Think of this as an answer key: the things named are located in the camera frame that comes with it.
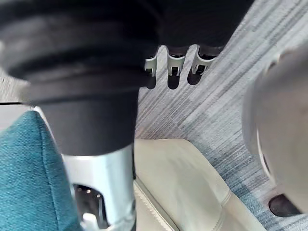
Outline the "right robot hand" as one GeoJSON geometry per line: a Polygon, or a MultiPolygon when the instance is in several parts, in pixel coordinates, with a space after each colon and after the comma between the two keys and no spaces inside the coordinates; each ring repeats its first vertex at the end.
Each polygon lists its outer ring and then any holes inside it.
{"type": "Polygon", "coordinates": [[[49,123],[86,231],[136,229],[138,94],[159,46],[217,56],[251,0],[3,0],[0,65],[49,123]]]}

